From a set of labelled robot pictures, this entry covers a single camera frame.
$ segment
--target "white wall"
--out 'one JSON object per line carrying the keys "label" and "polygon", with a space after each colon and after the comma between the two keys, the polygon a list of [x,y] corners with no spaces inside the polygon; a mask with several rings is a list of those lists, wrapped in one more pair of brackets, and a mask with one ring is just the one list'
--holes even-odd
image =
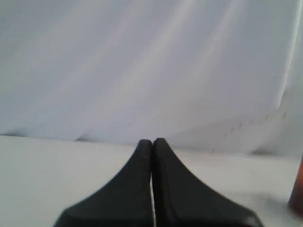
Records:
{"label": "white wall", "polygon": [[251,152],[276,126],[250,120],[284,114],[301,9],[302,0],[2,1],[0,134]]}

